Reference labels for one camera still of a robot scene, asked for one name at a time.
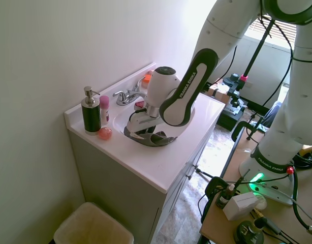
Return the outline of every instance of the franka emika robot arm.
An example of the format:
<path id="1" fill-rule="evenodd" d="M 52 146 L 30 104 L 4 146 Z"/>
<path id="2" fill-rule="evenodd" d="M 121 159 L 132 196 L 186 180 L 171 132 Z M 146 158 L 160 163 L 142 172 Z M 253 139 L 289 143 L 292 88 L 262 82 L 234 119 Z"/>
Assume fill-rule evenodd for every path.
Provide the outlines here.
<path id="1" fill-rule="evenodd" d="M 302 145 L 312 145 L 312 63 L 302 62 L 312 61 L 312 0 L 262 0 L 262 7 L 272 19 L 296 24 L 297 37 L 289 93 L 270 130 L 239 168 L 241 175 L 250 170 L 245 176 L 247 181 L 259 172 L 262 179 L 286 175 L 286 168 Z M 173 69 L 156 69 L 145 99 L 147 109 L 131 117 L 127 125 L 129 131 L 135 133 L 162 122 L 171 126 L 186 125 L 193 102 L 213 70 L 236 47 L 248 26 L 259 16 L 260 1 L 217 0 L 199 35 L 194 58 L 177 89 L 175 82 L 167 83 L 174 86 L 160 85 L 161 81 L 177 79 Z M 247 77 L 242 75 L 239 82 L 243 85 L 246 80 Z M 286 177 L 268 182 L 268 187 L 257 190 L 269 198 L 291 205 L 290 198 L 269 188 L 274 186 L 292 196 L 293 185 L 293 177 Z"/>

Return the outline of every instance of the red button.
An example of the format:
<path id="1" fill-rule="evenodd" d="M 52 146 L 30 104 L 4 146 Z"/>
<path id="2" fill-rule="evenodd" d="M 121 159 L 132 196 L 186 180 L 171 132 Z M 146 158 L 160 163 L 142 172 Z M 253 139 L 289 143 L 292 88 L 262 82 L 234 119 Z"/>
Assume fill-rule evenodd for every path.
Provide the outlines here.
<path id="1" fill-rule="evenodd" d="M 294 168 L 289 166 L 287 167 L 287 174 L 293 174 L 294 173 Z"/>

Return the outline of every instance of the green led light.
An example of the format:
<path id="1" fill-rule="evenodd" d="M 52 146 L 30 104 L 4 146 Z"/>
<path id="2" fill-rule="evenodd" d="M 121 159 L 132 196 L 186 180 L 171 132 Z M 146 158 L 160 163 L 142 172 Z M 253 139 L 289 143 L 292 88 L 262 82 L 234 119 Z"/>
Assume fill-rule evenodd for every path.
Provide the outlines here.
<path id="1" fill-rule="evenodd" d="M 255 182 L 259 179 L 261 179 L 264 176 L 263 173 L 258 173 L 253 179 L 251 179 L 251 182 Z"/>

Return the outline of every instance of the window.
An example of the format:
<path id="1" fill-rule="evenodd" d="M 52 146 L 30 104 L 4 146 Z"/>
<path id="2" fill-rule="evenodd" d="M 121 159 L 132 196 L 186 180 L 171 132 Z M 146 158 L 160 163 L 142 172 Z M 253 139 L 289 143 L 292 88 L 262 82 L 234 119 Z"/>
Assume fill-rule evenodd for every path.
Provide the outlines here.
<path id="1" fill-rule="evenodd" d="M 269 21 L 266 19 L 263 19 L 263 22 L 265 26 L 268 26 Z M 296 38 L 296 25 L 294 24 L 288 24 L 281 21 L 276 21 L 276 23 L 280 26 L 280 28 L 283 30 L 285 35 L 288 37 L 290 43 L 292 46 L 294 46 L 295 38 Z M 247 29 L 245 35 L 249 37 L 253 37 L 255 39 L 260 40 L 265 32 L 265 28 L 260 23 L 258 19 L 256 19 Z M 285 38 L 279 31 L 279 29 L 274 25 L 270 31 L 270 34 L 272 38 L 267 37 L 266 42 L 269 42 L 271 44 L 275 44 L 278 46 L 286 47 L 289 49 L 289 45 L 286 42 Z"/>

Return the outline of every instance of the soap dispenser pump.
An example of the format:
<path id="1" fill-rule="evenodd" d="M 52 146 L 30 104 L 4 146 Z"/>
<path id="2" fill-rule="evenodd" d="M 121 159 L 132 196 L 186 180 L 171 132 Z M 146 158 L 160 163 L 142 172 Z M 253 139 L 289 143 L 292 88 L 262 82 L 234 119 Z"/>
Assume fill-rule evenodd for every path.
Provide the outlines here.
<path id="1" fill-rule="evenodd" d="M 93 98 L 93 91 L 90 86 L 84 88 L 86 98 L 81 101 L 81 110 L 83 112 L 85 131 L 89 135 L 96 135 L 101 129 L 101 112 L 99 99 Z"/>

